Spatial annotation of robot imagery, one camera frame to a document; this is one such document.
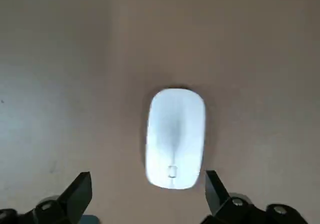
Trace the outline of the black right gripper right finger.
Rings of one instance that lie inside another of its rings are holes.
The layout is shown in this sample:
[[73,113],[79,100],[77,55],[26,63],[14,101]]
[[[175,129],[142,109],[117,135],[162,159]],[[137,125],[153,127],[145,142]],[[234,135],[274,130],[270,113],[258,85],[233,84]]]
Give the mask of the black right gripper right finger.
[[214,170],[205,172],[205,198],[211,214],[203,224],[306,224],[294,208],[270,204],[265,210],[241,197],[232,197]]

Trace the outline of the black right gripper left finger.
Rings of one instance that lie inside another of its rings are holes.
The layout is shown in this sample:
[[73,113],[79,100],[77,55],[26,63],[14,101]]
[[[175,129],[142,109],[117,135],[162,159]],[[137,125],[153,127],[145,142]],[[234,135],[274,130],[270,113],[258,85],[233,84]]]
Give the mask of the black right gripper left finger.
[[47,200],[32,210],[19,214],[1,209],[2,224],[77,224],[92,200],[90,172],[81,172],[55,200]]

